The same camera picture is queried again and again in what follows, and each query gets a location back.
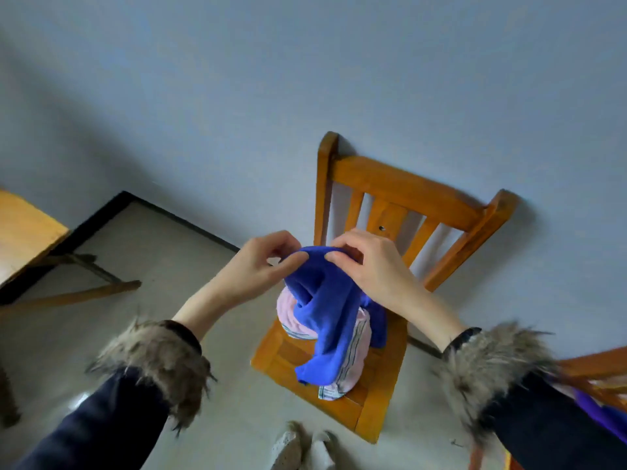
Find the gray floor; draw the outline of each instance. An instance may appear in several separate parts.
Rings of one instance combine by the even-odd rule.
[[[0,356],[23,413],[0,431],[0,467],[9,466],[69,412],[98,382],[83,373],[107,340],[132,318],[171,317],[233,252],[163,215],[132,204],[80,252],[123,279],[144,284],[102,300],[15,313],[0,321]],[[24,298],[98,286],[71,266],[56,268]],[[275,315],[280,288],[224,316],[202,343],[219,384],[202,414],[177,439],[169,426],[146,469],[263,470],[273,439],[286,420],[310,432],[328,429],[343,445],[340,470],[467,468],[470,440],[448,410],[430,369],[434,358],[409,347],[379,443],[372,446],[292,393],[252,370],[250,357]],[[497,446],[483,468],[501,468]]]

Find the blue fabric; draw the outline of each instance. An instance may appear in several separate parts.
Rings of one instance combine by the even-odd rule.
[[[327,252],[341,249],[313,245],[301,251],[307,252],[309,259],[285,278],[285,284],[298,302],[294,316],[318,333],[318,341],[312,359],[296,368],[296,376],[303,383],[327,386],[335,382],[344,362],[359,307],[370,314],[372,347],[385,346],[388,322],[383,307],[324,258]]]

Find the fur trim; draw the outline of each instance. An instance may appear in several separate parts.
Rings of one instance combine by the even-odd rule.
[[[189,427],[200,412],[202,395],[209,393],[209,361],[175,332],[156,321],[138,323],[114,338],[87,369],[114,373],[136,367],[142,379],[152,381],[170,404],[175,430]]]
[[[444,393],[461,423],[483,444],[491,433],[481,424],[484,409],[530,372],[557,375],[558,365],[537,332],[502,323],[470,338],[443,359]]]

